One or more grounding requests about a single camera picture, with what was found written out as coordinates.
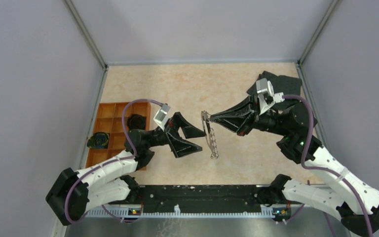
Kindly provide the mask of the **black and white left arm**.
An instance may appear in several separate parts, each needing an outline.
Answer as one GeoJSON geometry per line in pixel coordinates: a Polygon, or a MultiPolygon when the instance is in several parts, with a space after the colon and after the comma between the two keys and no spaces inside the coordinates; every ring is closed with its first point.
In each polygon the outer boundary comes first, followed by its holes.
{"type": "Polygon", "coordinates": [[[59,174],[45,201],[62,225],[75,224],[89,210],[109,202],[135,203],[139,185],[129,174],[149,164],[155,154],[152,147],[167,145],[174,157],[182,158],[202,151],[190,139],[206,133],[175,112],[156,129],[131,129],[125,135],[125,149],[119,154],[91,167],[66,168],[59,174]]]}

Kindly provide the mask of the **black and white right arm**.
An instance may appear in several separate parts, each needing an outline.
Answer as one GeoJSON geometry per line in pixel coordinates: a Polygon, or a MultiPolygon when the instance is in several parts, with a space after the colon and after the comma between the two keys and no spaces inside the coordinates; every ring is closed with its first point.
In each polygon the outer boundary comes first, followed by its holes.
{"type": "Polygon", "coordinates": [[[272,100],[248,96],[236,106],[211,115],[210,121],[238,136],[253,129],[281,135],[277,142],[281,153],[329,186],[324,191],[279,174],[270,185],[273,202],[289,200],[311,206],[361,237],[371,237],[379,230],[379,190],[350,172],[313,135],[317,121],[306,99],[293,94],[280,94],[272,100]]]}

